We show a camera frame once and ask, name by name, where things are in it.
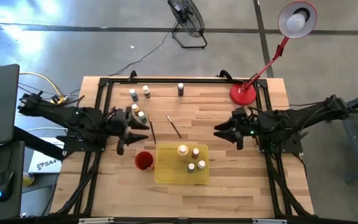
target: yellow plastic tray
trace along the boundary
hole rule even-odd
[[[184,144],[189,148],[184,158],[178,154],[178,146]],[[154,181],[159,184],[207,184],[209,181],[208,146],[204,144],[157,144],[155,156]],[[191,158],[194,148],[200,150],[197,159]],[[205,168],[197,168],[198,161],[205,161]],[[187,172],[189,163],[194,163],[194,172]]]

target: concrete floor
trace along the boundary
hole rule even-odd
[[[194,0],[206,28],[258,29],[253,0]],[[260,0],[265,29],[277,29],[277,16],[291,1]],[[319,30],[358,30],[358,0],[312,0],[318,11]],[[166,0],[0,0],[0,23],[84,27],[163,27],[175,22]],[[0,30],[0,63],[18,63],[21,71],[48,76],[64,92],[78,89],[85,75],[115,73],[161,43],[163,32],[47,32]],[[179,34],[186,43],[197,43]],[[226,69],[237,77],[249,77],[264,65],[260,35],[207,33],[204,50],[184,50],[167,37],[165,44],[143,62],[127,69],[139,75],[211,77]],[[266,35],[272,56],[281,35]],[[320,101],[331,94],[351,100],[358,95],[358,35],[309,35],[290,40],[283,57],[273,66],[274,77],[285,79],[290,103]],[[20,82],[53,92],[44,80],[21,76]],[[55,127],[42,118],[16,116],[23,129]],[[346,184],[354,160],[340,122],[309,128],[302,141],[308,168],[311,199],[317,215],[358,220],[358,181]],[[58,131],[37,131],[54,137]],[[25,170],[32,156],[26,150]],[[31,189],[53,184],[54,175],[40,175]],[[23,194],[22,212],[40,215],[50,187]]]

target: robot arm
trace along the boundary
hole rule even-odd
[[[104,115],[101,110],[90,107],[55,105],[43,100],[41,94],[24,94],[18,106],[19,112],[26,116],[41,116],[77,133],[77,136],[57,136],[64,143],[81,141],[91,147],[102,144],[108,136],[118,136],[117,153],[122,155],[125,144],[148,138],[128,131],[129,128],[149,129],[133,118],[130,107],[125,111],[113,108]]]
[[[215,126],[215,136],[237,143],[237,149],[243,148],[243,137],[253,136],[263,138],[262,149],[278,151],[282,145],[298,144],[307,134],[302,130],[325,120],[346,119],[351,108],[346,106],[342,98],[335,95],[326,98],[300,110],[268,110],[255,114],[249,107],[247,112],[243,107],[232,112],[225,123]]]

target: fan grill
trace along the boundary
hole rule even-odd
[[[190,36],[203,35],[203,18],[192,0],[168,0],[168,3],[178,23]]]

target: red container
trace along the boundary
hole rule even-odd
[[[135,157],[135,166],[140,170],[152,169],[154,164],[153,155],[149,152],[140,152]]]

